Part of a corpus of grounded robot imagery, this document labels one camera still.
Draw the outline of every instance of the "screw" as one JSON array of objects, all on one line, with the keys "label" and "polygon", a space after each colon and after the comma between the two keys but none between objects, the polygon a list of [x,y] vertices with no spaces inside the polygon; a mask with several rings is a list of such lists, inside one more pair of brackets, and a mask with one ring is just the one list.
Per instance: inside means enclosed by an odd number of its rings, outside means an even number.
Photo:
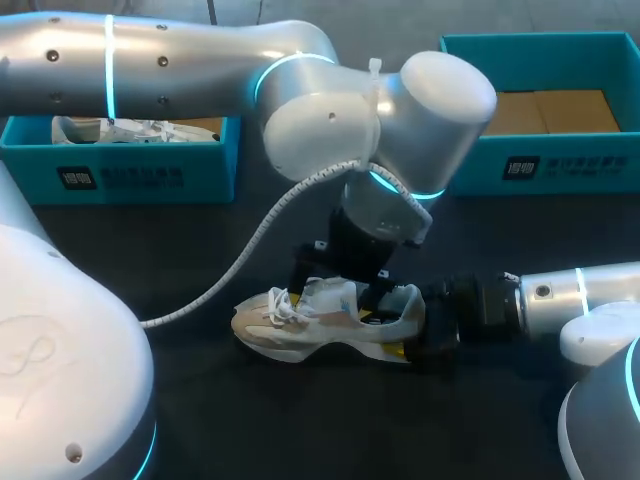
[{"label": "screw", "polygon": [[536,295],[538,295],[539,297],[546,297],[550,293],[551,289],[546,285],[540,285],[538,288],[536,288]]}]

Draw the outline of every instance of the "cable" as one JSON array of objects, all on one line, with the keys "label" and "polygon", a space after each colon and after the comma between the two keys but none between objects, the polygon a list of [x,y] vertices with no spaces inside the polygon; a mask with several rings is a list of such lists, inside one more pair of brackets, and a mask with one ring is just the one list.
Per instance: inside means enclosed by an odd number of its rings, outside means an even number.
[{"label": "cable", "polygon": [[[308,190],[314,185],[317,185],[322,182],[326,182],[332,178],[335,178],[345,172],[351,170],[358,170],[361,167],[361,162],[359,160],[350,160],[348,162],[338,163],[336,165],[332,165],[329,168],[325,168],[324,170],[320,170],[319,172],[311,175],[310,177],[302,180],[300,183],[297,183],[293,186],[287,193],[285,193],[280,200],[276,202],[276,204],[271,207],[267,216],[264,217],[258,228],[254,232],[253,236],[244,247],[238,258],[235,262],[229,267],[229,270],[220,277],[215,285],[213,285],[209,290],[204,292],[198,298],[196,298],[191,303],[185,305],[184,307],[176,310],[173,313],[169,313],[168,315],[163,315],[162,317],[153,318],[151,320],[146,320],[140,322],[142,328],[153,328],[160,325],[164,325],[165,323],[173,322],[179,318],[184,317],[185,315],[191,313],[196,308],[203,305],[207,300],[212,298],[216,293],[218,293],[222,287],[224,287],[229,280],[231,280],[236,273],[242,268],[242,266],[246,263],[249,256],[253,253],[253,250],[256,248],[258,242],[262,239],[266,231],[269,229],[273,221],[276,217],[282,212],[282,210],[289,204],[293,199],[299,196],[302,192]],[[404,185],[398,180],[391,172],[387,169],[381,167],[380,165],[376,165],[374,163],[370,163],[368,165],[368,169],[377,173],[382,178],[391,183],[398,193],[404,198],[404,200],[409,204],[409,206],[422,218],[425,228],[423,231],[429,228],[432,222],[431,215],[427,212],[422,205],[420,205],[415,198],[411,196],[411,192],[409,192]]]}]

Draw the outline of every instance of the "sneaker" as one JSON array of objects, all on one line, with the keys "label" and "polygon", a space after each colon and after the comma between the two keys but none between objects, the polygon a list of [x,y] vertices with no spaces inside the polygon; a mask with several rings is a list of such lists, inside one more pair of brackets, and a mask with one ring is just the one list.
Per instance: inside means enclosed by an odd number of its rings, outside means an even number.
[{"label": "sneaker", "polygon": [[219,139],[217,133],[206,128],[154,120],[117,118],[112,124],[105,118],[54,117],[51,123],[54,145],[217,142]]},{"label": "sneaker", "polygon": [[330,343],[344,343],[377,360],[407,363],[391,344],[417,336],[425,305],[415,285],[386,294],[379,311],[391,320],[360,321],[357,299],[366,288],[343,278],[312,279],[294,307],[287,290],[274,287],[236,307],[234,333],[249,348],[282,362],[297,363]]}]

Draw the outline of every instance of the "shoelace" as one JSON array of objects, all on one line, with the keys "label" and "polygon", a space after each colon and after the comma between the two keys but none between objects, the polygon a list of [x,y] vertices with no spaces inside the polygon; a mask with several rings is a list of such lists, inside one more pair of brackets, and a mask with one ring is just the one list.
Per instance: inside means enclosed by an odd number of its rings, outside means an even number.
[{"label": "shoelace", "polygon": [[269,310],[264,316],[268,316],[271,323],[278,327],[309,318],[296,311],[295,307],[291,304],[289,292],[286,288],[281,290],[277,295],[274,293],[273,288],[269,290]]}]

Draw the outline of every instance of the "cardboard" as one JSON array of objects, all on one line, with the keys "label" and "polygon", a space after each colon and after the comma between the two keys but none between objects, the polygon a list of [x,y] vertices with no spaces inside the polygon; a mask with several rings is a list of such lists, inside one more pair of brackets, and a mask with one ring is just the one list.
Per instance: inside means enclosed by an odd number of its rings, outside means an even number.
[{"label": "cardboard", "polygon": [[620,131],[601,90],[549,90],[535,98],[549,133]]},{"label": "cardboard", "polygon": [[533,92],[498,93],[498,106],[484,135],[547,133]]},{"label": "cardboard", "polygon": [[217,134],[222,132],[222,118],[192,118],[188,120],[172,120],[172,123],[187,125],[189,127],[206,128]]}]

